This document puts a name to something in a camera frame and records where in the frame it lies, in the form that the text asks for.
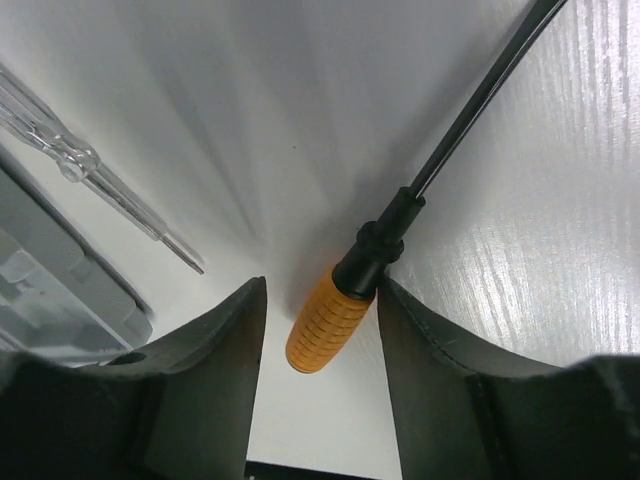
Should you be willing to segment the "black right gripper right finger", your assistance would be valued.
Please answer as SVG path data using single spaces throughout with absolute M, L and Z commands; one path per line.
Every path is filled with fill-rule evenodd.
M 458 326 L 402 286 L 378 319 L 406 479 L 635 479 L 639 360 L 534 361 Z

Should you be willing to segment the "grey plastic tool case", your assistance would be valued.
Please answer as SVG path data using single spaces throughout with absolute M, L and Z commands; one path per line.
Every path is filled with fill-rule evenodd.
M 137 298 L 1 153 L 1 347 L 58 363 L 108 361 L 153 331 Z

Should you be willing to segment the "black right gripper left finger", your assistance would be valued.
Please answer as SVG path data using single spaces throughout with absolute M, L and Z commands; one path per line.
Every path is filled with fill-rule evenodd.
M 239 479 L 266 324 L 262 277 L 104 365 L 1 356 L 5 479 Z

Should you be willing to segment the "orange handle thick screwdriver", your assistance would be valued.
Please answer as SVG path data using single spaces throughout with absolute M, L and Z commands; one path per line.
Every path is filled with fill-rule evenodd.
M 377 219 L 361 226 L 348 252 L 312 290 L 286 343 L 286 360 L 293 369 L 303 374 L 322 370 L 352 337 L 388 266 L 403 254 L 403 237 L 426 205 L 427 188 L 564 5 L 533 3 L 414 180 L 399 188 Z

